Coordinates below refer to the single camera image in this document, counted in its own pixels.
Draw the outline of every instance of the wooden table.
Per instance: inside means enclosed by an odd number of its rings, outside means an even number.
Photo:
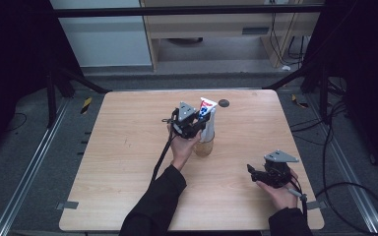
[[[119,231],[147,190],[167,141],[161,119],[185,101],[198,107],[200,97],[230,105],[218,107],[213,152],[192,154],[182,174],[187,187],[169,230],[261,230],[275,212],[266,193],[251,181],[246,164],[264,170],[263,156],[281,149],[300,159],[279,98],[273,90],[121,91],[105,96],[76,176],[60,228],[65,231]],[[158,176],[169,165],[167,153]],[[315,200],[303,164],[289,165],[309,201]],[[308,212],[309,225],[324,225],[319,209]]]

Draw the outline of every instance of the white cabinet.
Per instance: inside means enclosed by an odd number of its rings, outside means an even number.
[[[140,7],[138,0],[50,1],[54,9]],[[142,17],[60,18],[60,23],[82,68],[152,66]]]

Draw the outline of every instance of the person's left hand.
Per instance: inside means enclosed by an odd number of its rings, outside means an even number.
[[[167,125],[167,130],[170,132],[170,125]],[[201,140],[201,131],[193,139],[183,139],[176,134],[172,134],[172,138],[170,148],[173,159],[170,164],[180,171],[192,154],[193,146]]]

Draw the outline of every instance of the black sleeve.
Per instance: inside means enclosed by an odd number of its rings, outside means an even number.
[[[299,208],[284,208],[269,218],[272,236],[312,236]]]
[[[182,174],[168,166],[128,213],[119,235],[165,235],[185,187]]]

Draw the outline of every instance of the cabinet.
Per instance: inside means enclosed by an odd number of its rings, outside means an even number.
[[[50,0],[54,9],[139,7],[138,0]],[[142,17],[60,18],[75,56],[85,73],[150,66]]]
[[[142,7],[165,6],[217,6],[217,5],[263,5],[265,0],[140,0]],[[289,4],[318,2],[317,0],[289,0]],[[260,36],[269,54],[272,65],[279,66],[278,55],[270,42],[271,29],[284,52],[292,36],[312,34],[316,14],[279,13],[273,23],[272,14],[216,14],[188,16],[144,17],[149,48],[154,68],[157,67],[159,43],[162,38]]]

